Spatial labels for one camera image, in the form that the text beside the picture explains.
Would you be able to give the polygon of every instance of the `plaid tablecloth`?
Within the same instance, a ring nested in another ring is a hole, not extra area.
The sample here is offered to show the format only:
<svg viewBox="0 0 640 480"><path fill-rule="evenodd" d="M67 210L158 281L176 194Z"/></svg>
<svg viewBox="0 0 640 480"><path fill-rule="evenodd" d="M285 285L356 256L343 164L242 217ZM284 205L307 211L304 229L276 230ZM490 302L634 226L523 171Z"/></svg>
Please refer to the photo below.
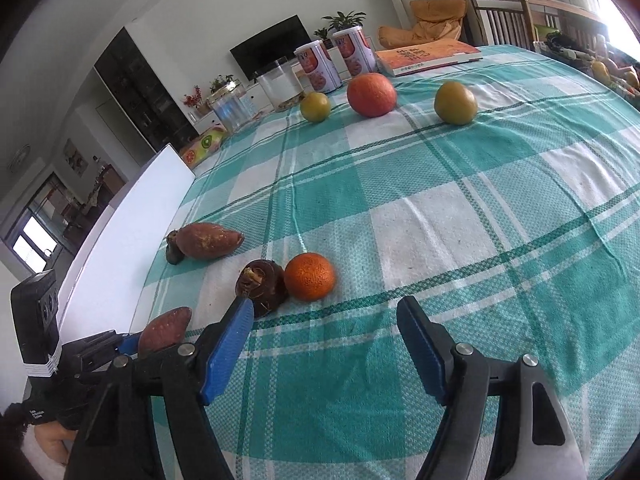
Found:
<svg viewBox="0 0 640 480"><path fill-rule="evenodd" d="M398 108L381 118L359 117L344 90L323 123L296 108L272 114L200 169L172 228L219 222L246 240L221 260L175 267L160 247L140 298L152 317L190 306L196 337L255 258L284 267L315 251L339 276L324 300L290 300L256 321L208 407L237 478L414 478L443 411L396 327L407 294L487 356L540 357L590 478L638 434L640 114L563 64L483 51L393 79ZM433 111L450 78L478 99L468 126ZM479 456L496 411L490 402ZM154 416L174 478L161 401Z"/></svg>

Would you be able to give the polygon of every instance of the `orange chair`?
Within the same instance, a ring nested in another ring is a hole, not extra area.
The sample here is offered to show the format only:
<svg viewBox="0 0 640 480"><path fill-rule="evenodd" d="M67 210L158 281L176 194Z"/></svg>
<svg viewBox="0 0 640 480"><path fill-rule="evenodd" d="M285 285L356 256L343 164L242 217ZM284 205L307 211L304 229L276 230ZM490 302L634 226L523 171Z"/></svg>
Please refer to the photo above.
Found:
<svg viewBox="0 0 640 480"><path fill-rule="evenodd" d="M378 39L383 47L399 48L460 37L466 0L413 0L410 5L417 20L415 27L403 30L383 25L378 29Z"/></svg>

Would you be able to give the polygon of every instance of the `black tv screen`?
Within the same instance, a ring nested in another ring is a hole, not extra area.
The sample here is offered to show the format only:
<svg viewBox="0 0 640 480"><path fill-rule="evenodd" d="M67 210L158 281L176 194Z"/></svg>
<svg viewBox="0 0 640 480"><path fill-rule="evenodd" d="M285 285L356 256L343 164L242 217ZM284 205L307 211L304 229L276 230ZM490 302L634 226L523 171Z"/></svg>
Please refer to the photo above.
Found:
<svg viewBox="0 0 640 480"><path fill-rule="evenodd" d="M293 51L310 41L300 18L295 15L233 47L231 54L246 78L253 79L256 70L281 57L293 59Z"/></svg>

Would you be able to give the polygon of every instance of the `black cabinet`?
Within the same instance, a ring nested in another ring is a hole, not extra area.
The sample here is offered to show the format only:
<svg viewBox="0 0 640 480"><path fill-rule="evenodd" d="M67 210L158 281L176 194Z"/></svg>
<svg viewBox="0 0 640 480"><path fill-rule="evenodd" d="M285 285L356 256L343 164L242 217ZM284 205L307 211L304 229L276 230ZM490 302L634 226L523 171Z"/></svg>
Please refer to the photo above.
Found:
<svg viewBox="0 0 640 480"><path fill-rule="evenodd" d="M198 136L124 28L95 69L156 152L167 144L179 152Z"/></svg>

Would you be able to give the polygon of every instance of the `book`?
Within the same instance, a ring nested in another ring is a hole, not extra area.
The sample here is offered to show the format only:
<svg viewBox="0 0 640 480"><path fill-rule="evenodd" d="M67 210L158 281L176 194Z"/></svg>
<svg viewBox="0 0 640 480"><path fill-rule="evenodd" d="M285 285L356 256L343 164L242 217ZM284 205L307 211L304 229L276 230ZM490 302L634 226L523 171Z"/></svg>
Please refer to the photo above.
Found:
<svg viewBox="0 0 640 480"><path fill-rule="evenodd" d="M482 52L461 41L444 39L422 45L380 50L376 52L376 56L385 72L391 76L398 76L482 59Z"/></svg>

